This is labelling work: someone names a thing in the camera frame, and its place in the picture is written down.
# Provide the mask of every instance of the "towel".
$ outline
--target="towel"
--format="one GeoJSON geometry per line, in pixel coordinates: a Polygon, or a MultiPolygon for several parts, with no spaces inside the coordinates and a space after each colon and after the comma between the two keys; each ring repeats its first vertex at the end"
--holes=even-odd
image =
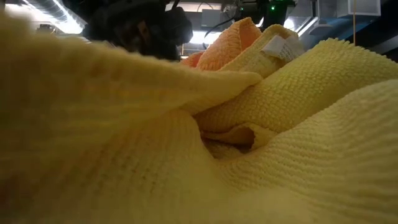
{"type": "Polygon", "coordinates": [[[219,69],[0,16],[1,223],[397,223],[398,65],[265,30],[219,69]]]}

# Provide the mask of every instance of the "white label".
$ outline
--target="white label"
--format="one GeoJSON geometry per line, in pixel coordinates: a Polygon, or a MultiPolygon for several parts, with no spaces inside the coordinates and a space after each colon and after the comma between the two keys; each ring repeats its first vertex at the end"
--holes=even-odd
{"type": "Polygon", "coordinates": [[[292,61],[304,53],[304,49],[298,38],[290,36],[287,39],[283,39],[279,35],[275,35],[262,51],[286,62],[292,61]]]}

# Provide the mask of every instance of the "cable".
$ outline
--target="cable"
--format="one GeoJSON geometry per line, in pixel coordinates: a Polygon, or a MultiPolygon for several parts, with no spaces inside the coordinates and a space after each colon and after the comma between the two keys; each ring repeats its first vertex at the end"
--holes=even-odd
{"type": "MultiPolygon", "coordinates": [[[[227,20],[225,20],[224,22],[220,22],[219,24],[213,26],[209,31],[206,32],[205,37],[203,38],[203,41],[205,40],[206,36],[207,36],[210,32],[212,32],[215,28],[217,28],[217,27],[219,27],[219,26],[222,26],[222,25],[226,24],[227,22],[231,22],[233,19],[234,19],[234,17],[232,17],[232,18],[230,18],[230,19],[227,19],[227,20]]],[[[203,48],[204,48],[204,49],[207,49],[205,43],[203,43],[203,48]]]]}
{"type": "Polygon", "coordinates": [[[355,9],[356,9],[356,0],[354,0],[354,13],[353,13],[353,31],[354,31],[354,36],[353,36],[353,39],[354,39],[354,46],[356,46],[356,36],[355,36],[355,9]]]}
{"type": "Polygon", "coordinates": [[[214,8],[213,8],[213,6],[211,6],[211,4],[208,4],[207,2],[201,2],[201,3],[199,4],[199,6],[198,6],[197,12],[199,12],[199,8],[200,8],[200,6],[201,6],[203,3],[205,3],[205,4],[208,5],[208,6],[210,6],[211,9],[214,10],[214,8]]]}
{"type": "Polygon", "coordinates": [[[172,9],[175,9],[179,3],[180,3],[180,0],[175,0],[173,3],[172,9]]]}

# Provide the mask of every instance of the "towel fold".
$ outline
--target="towel fold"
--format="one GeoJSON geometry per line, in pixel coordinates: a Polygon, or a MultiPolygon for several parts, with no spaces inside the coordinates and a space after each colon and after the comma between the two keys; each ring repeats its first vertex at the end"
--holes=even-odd
{"type": "Polygon", "coordinates": [[[0,34],[1,223],[398,222],[383,56],[327,40],[287,63],[261,51],[281,26],[185,65],[0,34]]]}

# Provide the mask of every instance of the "pipe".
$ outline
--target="pipe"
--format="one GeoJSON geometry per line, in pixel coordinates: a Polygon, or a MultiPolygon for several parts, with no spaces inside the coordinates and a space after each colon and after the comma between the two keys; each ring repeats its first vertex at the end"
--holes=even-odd
{"type": "Polygon", "coordinates": [[[82,32],[85,21],[74,15],[58,0],[22,0],[33,10],[48,17],[49,21],[66,34],[82,32]]]}

